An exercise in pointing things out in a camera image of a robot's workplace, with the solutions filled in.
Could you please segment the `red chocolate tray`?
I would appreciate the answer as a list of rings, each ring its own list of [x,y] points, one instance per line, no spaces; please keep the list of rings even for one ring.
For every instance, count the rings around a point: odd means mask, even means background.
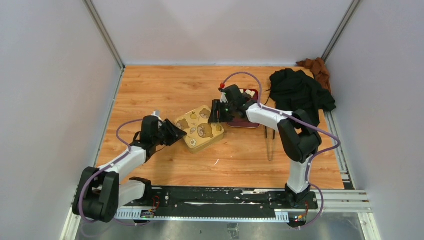
[[[241,94],[248,95],[249,99],[253,99],[257,101],[259,98],[259,92],[253,88],[240,88]],[[234,118],[231,122],[228,122],[227,125],[232,128],[248,128],[248,129],[256,129],[260,125],[258,123],[250,122],[247,118]]]

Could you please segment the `silver tin lid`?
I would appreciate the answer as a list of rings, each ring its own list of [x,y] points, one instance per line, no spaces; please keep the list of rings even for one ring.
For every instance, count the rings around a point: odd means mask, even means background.
[[[175,125],[186,132],[183,137],[188,150],[196,154],[224,138],[220,123],[209,123],[211,108],[202,105],[175,119]]]

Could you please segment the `metal tongs black tips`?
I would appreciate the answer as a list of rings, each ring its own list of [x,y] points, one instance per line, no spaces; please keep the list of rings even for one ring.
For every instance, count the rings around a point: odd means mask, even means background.
[[[265,138],[267,159],[269,162],[272,162],[274,160],[274,154],[275,154],[276,131],[272,128],[264,126],[264,138]]]

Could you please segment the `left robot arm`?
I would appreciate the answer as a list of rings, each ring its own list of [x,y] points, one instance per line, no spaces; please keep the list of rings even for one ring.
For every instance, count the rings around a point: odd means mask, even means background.
[[[134,134],[131,143],[120,137],[121,127],[116,130],[116,138],[126,146],[118,157],[100,167],[86,167],[79,180],[72,204],[73,214],[87,223],[112,221],[118,209],[128,203],[137,202],[140,206],[156,206],[158,198],[153,196],[152,182],[141,177],[132,177],[126,183],[121,181],[135,168],[142,166],[157,152],[158,146],[172,146],[182,140],[187,133],[179,129],[169,119],[148,115],[138,122],[140,130]]]

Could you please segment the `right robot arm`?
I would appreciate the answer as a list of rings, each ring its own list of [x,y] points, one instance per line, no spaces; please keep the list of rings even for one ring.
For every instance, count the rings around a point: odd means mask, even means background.
[[[246,119],[279,133],[284,152],[290,159],[289,178],[284,187],[285,201],[292,209],[301,207],[311,189],[307,177],[310,172],[308,161],[322,144],[317,128],[309,124],[308,114],[303,110],[280,111],[261,105],[242,93],[235,84],[228,87],[221,84],[219,91],[221,98],[212,101],[208,122],[229,123],[234,119]]]

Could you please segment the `black cloth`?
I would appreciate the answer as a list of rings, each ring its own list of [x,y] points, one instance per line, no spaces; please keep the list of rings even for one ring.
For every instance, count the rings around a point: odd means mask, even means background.
[[[269,80],[267,99],[275,102],[275,108],[293,112],[303,110],[315,127],[320,124],[319,110],[331,112],[336,109],[336,101],[330,91],[302,70],[282,69],[273,73]]]

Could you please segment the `brown cloth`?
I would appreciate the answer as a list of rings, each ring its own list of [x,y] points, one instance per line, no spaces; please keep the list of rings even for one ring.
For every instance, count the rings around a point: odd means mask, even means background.
[[[331,84],[330,84],[330,72],[326,67],[324,60],[320,57],[316,59],[305,59],[302,61],[297,61],[296,65],[298,67],[303,67],[311,71],[314,79],[320,83],[320,85],[328,90],[330,93],[332,92]]]

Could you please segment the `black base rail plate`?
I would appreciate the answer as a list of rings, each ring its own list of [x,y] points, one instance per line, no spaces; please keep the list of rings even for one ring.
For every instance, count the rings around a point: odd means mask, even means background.
[[[157,186],[150,199],[132,200],[120,207],[122,218],[164,220],[296,222],[318,210],[312,191],[299,199],[283,189]]]

